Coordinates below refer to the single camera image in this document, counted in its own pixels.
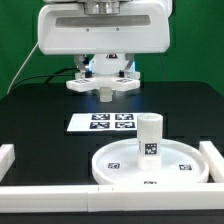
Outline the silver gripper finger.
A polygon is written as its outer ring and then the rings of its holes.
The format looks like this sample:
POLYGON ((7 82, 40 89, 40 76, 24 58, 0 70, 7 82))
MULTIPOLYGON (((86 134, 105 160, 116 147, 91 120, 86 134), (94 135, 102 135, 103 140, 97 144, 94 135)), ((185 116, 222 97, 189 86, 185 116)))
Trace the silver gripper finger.
POLYGON ((76 79, 92 77, 92 72, 89 69, 89 58, 86 55, 75 55, 74 63, 78 70, 78 72, 75 74, 76 79))
POLYGON ((133 66, 135 64, 135 55, 126 53, 124 55, 124 59, 124 67, 119 71, 118 75, 120 78, 130 78, 134 71, 133 66))

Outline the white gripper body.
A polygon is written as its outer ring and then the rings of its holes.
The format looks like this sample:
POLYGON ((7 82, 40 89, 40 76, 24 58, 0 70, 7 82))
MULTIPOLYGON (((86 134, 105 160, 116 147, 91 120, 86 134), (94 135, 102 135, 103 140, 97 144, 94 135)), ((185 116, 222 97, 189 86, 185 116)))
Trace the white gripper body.
POLYGON ((47 55, 158 53, 170 46, 170 0, 46 1, 38 44, 47 55))

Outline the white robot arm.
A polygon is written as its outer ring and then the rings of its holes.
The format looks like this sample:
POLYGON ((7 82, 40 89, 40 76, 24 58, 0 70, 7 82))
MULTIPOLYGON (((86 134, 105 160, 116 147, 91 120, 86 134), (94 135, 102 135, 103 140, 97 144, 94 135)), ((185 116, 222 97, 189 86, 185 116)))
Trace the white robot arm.
POLYGON ((136 54, 163 53, 170 46, 173 0, 43 0, 38 45, 46 55, 92 54, 93 73, 109 75, 136 54))

